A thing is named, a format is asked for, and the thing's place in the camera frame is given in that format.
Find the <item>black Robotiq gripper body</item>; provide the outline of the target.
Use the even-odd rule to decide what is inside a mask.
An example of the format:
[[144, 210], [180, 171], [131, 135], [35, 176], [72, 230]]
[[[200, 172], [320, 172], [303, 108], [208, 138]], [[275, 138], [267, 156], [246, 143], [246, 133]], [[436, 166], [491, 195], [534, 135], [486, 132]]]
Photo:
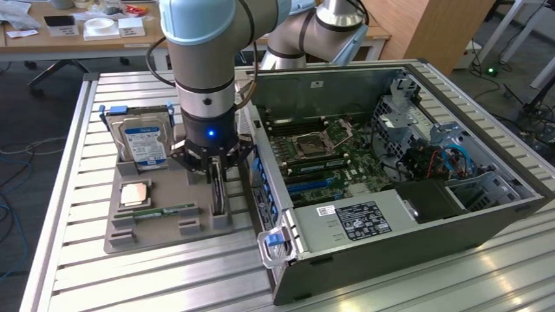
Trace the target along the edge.
[[223, 147], [232, 147], [238, 143], [234, 109], [214, 118], [200, 118], [182, 109], [182, 118], [186, 139], [214, 148], [214, 156], [219, 155]]

